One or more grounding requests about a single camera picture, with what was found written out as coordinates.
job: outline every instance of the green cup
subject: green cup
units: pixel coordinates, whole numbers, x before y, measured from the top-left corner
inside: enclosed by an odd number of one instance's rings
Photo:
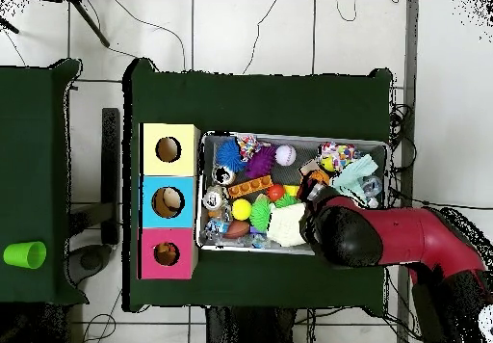
[[[39,268],[46,258],[46,246],[41,241],[10,244],[4,250],[4,261],[15,267]]]

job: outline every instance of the purple toy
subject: purple toy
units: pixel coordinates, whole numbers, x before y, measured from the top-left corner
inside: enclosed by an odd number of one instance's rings
[[[269,174],[274,163],[275,150],[273,145],[262,146],[247,163],[246,176],[253,179]]]

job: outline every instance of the red toy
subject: red toy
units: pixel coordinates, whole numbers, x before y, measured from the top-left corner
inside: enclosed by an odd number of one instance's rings
[[[271,201],[277,201],[284,196],[286,191],[282,184],[274,184],[269,189],[267,189],[267,196],[271,199]]]

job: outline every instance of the pink cube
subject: pink cube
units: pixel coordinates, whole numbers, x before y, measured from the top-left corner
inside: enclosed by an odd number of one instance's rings
[[[166,243],[177,249],[169,265],[156,259],[156,247]],[[198,260],[198,247],[192,228],[144,228],[141,240],[140,279],[191,279]]]

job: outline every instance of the orange toy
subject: orange toy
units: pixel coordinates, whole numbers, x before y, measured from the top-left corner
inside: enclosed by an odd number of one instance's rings
[[[246,181],[242,184],[227,189],[231,198],[238,198],[240,196],[248,195],[250,193],[258,192],[259,190],[267,189],[272,186],[271,175],[268,174],[264,177],[254,178],[253,180]]]
[[[310,178],[313,178],[317,181],[320,181],[321,183],[325,183],[327,186],[330,186],[330,177],[328,177],[328,174],[322,170],[312,171],[310,174]]]

